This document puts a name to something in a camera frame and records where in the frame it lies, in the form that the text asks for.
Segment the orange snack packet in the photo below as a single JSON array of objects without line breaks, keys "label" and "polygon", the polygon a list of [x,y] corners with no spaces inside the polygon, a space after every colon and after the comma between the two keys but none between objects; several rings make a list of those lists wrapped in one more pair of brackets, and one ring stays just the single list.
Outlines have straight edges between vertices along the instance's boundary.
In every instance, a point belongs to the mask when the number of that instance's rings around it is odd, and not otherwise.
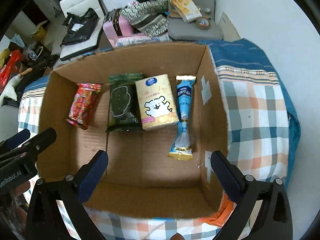
[{"label": "orange snack packet", "polygon": [[203,223],[221,228],[224,226],[224,224],[234,211],[235,207],[236,203],[232,202],[228,198],[227,194],[223,192],[219,210],[213,215],[200,218],[199,220]]}]

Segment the red snack packet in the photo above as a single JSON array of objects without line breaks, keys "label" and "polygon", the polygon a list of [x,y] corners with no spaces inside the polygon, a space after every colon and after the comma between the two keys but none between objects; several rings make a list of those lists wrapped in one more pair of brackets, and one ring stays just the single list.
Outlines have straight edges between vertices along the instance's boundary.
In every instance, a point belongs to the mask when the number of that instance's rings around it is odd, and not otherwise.
[{"label": "red snack packet", "polygon": [[101,84],[78,83],[78,89],[66,121],[73,126],[87,130],[93,107],[100,92]]}]

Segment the blue ice cream wrapper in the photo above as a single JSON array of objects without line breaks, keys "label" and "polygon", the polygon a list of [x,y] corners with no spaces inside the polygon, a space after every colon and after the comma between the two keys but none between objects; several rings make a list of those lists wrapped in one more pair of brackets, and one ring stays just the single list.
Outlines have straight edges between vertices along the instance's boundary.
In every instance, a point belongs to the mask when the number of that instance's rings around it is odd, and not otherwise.
[{"label": "blue ice cream wrapper", "polygon": [[193,158],[188,124],[195,81],[196,76],[176,76],[177,112],[179,122],[177,123],[176,139],[168,153],[168,157],[173,159],[188,161]]}]

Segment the green snack packet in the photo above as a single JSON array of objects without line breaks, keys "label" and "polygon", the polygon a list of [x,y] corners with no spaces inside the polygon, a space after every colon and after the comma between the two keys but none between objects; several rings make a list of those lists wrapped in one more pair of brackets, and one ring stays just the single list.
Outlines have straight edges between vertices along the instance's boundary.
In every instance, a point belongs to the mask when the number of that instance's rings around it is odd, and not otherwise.
[{"label": "green snack packet", "polygon": [[110,132],[141,131],[136,82],[142,73],[126,73],[108,77],[110,84],[110,120],[106,129]]}]

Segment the yellow tissue pack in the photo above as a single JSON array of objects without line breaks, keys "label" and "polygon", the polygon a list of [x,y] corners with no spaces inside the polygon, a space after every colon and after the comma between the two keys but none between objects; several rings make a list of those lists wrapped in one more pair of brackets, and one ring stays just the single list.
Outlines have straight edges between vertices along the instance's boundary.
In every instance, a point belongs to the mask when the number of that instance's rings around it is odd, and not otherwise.
[{"label": "yellow tissue pack", "polygon": [[179,122],[176,104],[167,74],[135,82],[142,128],[145,131]]}]

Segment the white goose plush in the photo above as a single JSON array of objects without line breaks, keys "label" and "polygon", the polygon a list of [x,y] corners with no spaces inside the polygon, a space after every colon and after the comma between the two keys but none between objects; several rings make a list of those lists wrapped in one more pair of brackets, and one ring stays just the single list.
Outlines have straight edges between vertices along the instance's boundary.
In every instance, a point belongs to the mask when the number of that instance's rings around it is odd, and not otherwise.
[{"label": "white goose plush", "polygon": [[9,98],[14,101],[17,101],[17,93],[15,92],[15,88],[19,85],[19,83],[22,81],[23,77],[30,73],[33,69],[28,68],[25,71],[17,74],[14,76],[4,87],[3,92],[0,96],[0,107],[3,106],[4,98]]}]

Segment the plaid checkered tablecloth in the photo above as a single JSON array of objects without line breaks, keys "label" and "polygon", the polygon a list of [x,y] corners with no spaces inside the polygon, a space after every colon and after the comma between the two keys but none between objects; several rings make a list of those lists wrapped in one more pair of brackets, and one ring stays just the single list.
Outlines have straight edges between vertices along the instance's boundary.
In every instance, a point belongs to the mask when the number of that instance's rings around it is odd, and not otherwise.
[{"label": "plaid checkered tablecloth", "polygon": [[200,221],[219,210],[222,187],[209,168],[220,150],[244,174],[255,179],[285,178],[289,157],[289,121],[278,78],[273,72],[223,66],[140,70],[145,76],[196,76],[189,133],[193,158],[168,157],[177,127],[151,131],[106,131],[111,121],[108,77],[116,68],[88,74],[63,66],[50,74],[36,98],[36,87],[20,107],[20,125],[34,133],[48,127],[57,139],[42,152],[37,169],[47,181],[77,172],[98,150],[108,167],[85,203],[99,230],[112,239],[210,239],[217,227]]}]

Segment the red plastic bag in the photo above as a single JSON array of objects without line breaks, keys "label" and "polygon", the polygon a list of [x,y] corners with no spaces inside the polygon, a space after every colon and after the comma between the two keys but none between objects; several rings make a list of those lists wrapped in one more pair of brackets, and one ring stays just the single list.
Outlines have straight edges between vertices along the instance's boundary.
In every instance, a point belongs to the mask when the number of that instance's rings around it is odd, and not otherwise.
[{"label": "red plastic bag", "polygon": [[15,50],[11,53],[10,59],[7,64],[1,69],[1,87],[4,88],[8,82],[10,74],[17,70],[16,62],[22,59],[22,53],[19,50]]}]

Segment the yellow cloth pile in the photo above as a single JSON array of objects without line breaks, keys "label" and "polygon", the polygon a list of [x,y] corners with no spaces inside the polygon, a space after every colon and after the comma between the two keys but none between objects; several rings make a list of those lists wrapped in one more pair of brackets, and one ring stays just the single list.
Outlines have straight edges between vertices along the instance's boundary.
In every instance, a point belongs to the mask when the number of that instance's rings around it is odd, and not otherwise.
[{"label": "yellow cloth pile", "polygon": [[2,68],[4,66],[4,63],[6,61],[6,59],[10,56],[11,52],[9,50],[9,48],[3,50],[0,53],[0,68]]}]

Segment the yellow bin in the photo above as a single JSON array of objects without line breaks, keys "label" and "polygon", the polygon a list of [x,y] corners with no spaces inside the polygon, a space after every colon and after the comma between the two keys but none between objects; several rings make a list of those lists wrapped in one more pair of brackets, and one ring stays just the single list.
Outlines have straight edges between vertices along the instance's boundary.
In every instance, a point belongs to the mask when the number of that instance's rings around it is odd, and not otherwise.
[{"label": "yellow bin", "polygon": [[36,26],[36,31],[33,32],[31,35],[30,35],[30,38],[32,38],[33,40],[39,42],[41,41],[45,35],[46,35],[46,30],[44,29],[43,25],[48,23],[48,20],[46,21],[43,21],[41,23],[39,23],[37,26]]}]

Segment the open cardboard box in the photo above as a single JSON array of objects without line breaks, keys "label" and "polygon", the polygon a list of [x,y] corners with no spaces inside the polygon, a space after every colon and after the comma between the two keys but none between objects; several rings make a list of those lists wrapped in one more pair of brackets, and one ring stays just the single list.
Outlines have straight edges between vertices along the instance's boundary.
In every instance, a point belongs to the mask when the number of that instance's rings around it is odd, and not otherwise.
[{"label": "open cardboard box", "polygon": [[[175,126],[106,133],[108,77],[126,73],[167,74],[172,86],[178,75],[196,76],[189,124],[193,159],[168,157],[177,134]],[[87,130],[67,122],[80,83],[103,86]],[[87,207],[127,217],[176,219],[208,217],[220,208],[223,189],[206,155],[216,150],[227,154],[227,115],[208,46],[147,43],[97,53],[56,68],[40,111],[39,129],[49,127],[56,130],[56,142],[37,161],[40,176],[47,181],[76,173],[98,150],[108,154],[106,173]]]}]

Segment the black plastic bag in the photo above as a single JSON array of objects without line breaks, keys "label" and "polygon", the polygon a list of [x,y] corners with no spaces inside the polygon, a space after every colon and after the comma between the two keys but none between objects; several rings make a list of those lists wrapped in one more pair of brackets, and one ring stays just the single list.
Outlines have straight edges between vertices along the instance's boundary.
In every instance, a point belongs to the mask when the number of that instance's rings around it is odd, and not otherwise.
[{"label": "black plastic bag", "polygon": [[82,16],[67,13],[62,25],[67,27],[67,33],[60,46],[69,46],[89,40],[99,22],[99,16],[93,8],[89,8]]}]

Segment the blue bed sheet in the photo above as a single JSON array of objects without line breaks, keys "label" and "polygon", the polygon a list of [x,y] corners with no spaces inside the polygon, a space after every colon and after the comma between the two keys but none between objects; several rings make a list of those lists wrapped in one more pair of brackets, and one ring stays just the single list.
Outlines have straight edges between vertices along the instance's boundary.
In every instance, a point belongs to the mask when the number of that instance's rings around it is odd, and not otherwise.
[{"label": "blue bed sheet", "polygon": [[300,139],[295,107],[277,71],[252,42],[207,41],[227,115],[227,158],[257,180],[289,181]]}]

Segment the pink suitcase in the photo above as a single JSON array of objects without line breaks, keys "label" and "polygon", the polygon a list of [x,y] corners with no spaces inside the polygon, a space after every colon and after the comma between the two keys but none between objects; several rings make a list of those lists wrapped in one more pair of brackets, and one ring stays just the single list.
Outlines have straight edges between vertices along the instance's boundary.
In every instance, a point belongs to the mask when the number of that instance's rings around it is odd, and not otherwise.
[{"label": "pink suitcase", "polygon": [[114,47],[119,38],[131,36],[135,31],[128,20],[120,14],[121,8],[113,9],[104,18],[103,31]]}]

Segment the white leather chair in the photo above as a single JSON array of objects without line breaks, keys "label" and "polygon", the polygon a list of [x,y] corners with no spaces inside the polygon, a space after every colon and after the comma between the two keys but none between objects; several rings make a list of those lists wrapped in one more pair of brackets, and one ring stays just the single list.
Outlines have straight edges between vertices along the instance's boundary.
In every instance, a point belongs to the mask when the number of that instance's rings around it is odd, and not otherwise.
[{"label": "white leather chair", "polygon": [[60,44],[60,60],[66,61],[99,47],[105,14],[99,0],[61,0],[67,33]]}]

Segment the floral blue white bag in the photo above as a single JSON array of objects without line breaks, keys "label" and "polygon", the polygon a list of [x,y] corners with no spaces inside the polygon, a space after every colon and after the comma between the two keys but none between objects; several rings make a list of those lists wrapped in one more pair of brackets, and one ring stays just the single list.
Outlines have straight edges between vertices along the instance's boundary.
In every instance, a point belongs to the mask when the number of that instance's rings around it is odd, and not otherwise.
[{"label": "floral blue white bag", "polygon": [[125,47],[125,46],[132,46],[137,44],[145,44],[150,42],[171,42],[172,39],[169,37],[167,33],[155,36],[155,37],[148,37],[145,35],[135,34],[131,36],[121,36],[109,39],[109,42],[113,48],[116,47]]}]

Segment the black white patterned bag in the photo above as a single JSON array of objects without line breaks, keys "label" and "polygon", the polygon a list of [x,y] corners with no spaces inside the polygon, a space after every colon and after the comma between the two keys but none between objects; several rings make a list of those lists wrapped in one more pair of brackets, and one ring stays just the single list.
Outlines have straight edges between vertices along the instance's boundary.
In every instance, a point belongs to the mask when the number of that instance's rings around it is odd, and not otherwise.
[{"label": "black white patterned bag", "polygon": [[155,37],[168,30],[167,10],[167,0],[148,0],[123,7],[120,14],[144,35]]}]

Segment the tape roll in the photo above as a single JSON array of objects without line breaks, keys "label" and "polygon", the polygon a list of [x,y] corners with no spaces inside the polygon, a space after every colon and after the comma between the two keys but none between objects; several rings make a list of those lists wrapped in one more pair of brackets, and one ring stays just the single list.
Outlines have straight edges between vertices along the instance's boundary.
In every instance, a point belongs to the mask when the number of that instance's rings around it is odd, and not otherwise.
[{"label": "tape roll", "polygon": [[195,23],[196,27],[200,30],[208,30],[211,28],[210,20],[204,17],[199,17]]}]

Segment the yellow snack box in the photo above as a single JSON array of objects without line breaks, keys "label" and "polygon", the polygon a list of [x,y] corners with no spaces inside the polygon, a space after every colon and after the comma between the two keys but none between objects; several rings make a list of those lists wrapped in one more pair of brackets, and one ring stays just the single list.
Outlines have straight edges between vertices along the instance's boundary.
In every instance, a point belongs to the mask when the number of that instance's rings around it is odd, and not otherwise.
[{"label": "yellow snack box", "polygon": [[182,20],[190,23],[202,17],[202,14],[193,0],[169,0]]}]

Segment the grey padded chair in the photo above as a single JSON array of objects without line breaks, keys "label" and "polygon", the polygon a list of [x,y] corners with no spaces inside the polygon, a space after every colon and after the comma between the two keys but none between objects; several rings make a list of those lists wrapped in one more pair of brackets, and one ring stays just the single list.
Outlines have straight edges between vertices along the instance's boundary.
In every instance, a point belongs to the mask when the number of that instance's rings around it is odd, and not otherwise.
[{"label": "grey padded chair", "polygon": [[168,35],[177,41],[221,40],[215,0],[168,0]]}]

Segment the white board against wall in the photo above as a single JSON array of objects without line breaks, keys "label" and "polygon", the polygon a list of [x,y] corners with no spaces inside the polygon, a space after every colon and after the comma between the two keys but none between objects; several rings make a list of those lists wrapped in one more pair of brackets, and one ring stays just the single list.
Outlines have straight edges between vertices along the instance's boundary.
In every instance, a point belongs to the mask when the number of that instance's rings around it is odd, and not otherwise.
[{"label": "white board against wall", "polygon": [[233,42],[241,38],[225,12],[222,13],[218,26],[222,30],[224,41]]}]

